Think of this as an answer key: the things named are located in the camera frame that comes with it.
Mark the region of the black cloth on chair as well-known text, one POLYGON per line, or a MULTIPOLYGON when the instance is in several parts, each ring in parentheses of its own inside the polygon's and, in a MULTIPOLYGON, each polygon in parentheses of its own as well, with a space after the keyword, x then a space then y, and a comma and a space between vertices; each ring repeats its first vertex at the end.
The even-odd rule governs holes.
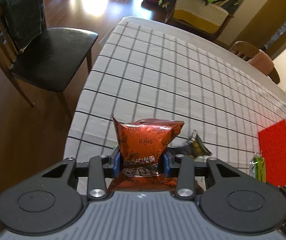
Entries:
POLYGON ((2 20, 14 46, 21 52, 41 35, 45 20, 44 0, 0 0, 2 20))

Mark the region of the wooden chair with pink cloth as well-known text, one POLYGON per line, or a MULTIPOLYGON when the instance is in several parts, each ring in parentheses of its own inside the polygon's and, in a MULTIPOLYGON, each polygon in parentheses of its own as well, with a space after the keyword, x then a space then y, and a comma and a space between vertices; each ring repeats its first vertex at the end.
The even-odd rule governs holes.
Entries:
POLYGON ((275 84, 280 83, 280 77, 274 62, 264 51, 246 41, 236 41, 229 51, 255 67, 265 76, 268 76, 275 84))

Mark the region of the green small snack packet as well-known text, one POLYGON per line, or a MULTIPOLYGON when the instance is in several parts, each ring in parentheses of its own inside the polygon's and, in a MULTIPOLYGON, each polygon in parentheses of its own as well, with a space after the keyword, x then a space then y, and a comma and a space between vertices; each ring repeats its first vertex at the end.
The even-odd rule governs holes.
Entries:
POLYGON ((249 174, 251 177, 266 183, 266 162, 261 153, 255 153, 250 160, 249 174))

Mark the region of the orange Oreo snack bag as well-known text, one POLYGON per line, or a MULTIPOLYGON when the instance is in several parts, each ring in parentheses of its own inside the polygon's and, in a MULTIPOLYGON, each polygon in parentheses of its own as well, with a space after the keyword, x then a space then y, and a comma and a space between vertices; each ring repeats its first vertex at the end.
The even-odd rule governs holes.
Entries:
POLYGON ((177 180, 166 178, 158 163, 184 122, 147 118, 122 124, 114 116, 112 120, 123 167, 108 191, 173 191, 177 180))

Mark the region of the checkered white tablecloth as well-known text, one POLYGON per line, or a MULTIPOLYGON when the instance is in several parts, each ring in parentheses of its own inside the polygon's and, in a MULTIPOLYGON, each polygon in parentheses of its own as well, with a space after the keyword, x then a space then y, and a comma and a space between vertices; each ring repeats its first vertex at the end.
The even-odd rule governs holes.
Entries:
POLYGON ((157 22, 126 17, 111 30, 80 94, 64 157, 82 163, 117 146, 113 120, 184 122, 214 157, 248 173, 259 131, 286 117, 286 99, 240 69, 243 60, 188 42, 157 22))

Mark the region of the red cardboard box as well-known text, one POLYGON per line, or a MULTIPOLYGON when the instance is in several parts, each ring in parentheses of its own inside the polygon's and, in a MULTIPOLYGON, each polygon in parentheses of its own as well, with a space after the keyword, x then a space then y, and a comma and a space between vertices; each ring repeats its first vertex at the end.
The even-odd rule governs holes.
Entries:
POLYGON ((258 138, 266 163, 266 182, 286 186, 286 119, 259 131, 258 138))

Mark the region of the black snack packet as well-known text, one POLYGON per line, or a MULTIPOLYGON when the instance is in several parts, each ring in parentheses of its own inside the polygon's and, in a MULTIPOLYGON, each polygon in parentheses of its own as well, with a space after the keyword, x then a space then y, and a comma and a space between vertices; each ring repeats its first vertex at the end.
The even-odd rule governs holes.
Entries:
POLYGON ((179 146, 168 147, 172 155, 190 155, 194 159, 200 156, 211 156, 212 153, 203 144, 198 132, 193 131, 191 137, 179 146))

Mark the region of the sofa with cream cover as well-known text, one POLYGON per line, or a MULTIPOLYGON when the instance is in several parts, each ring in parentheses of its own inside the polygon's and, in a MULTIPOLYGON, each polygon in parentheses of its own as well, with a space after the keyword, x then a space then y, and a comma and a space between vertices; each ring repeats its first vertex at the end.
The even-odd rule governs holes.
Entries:
POLYGON ((165 23, 215 41, 232 16, 222 7, 204 0, 176 0, 167 6, 165 23))

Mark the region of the black seat wooden chair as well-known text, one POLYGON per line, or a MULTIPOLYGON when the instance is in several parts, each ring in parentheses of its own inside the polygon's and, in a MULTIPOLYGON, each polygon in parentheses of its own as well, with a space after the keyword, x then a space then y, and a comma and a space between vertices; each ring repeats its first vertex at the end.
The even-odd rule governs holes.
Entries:
POLYGON ((31 40, 19 53, 4 27, 0 7, 0 68, 20 95, 30 106, 34 103, 21 89, 22 80, 40 89, 54 92, 66 115, 72 116, 64 96, 83 61, 87 70, 92 69, 91 49, 98 34, 89 30, 75 28, 47 28, 42 25, 40 35, 31 40))

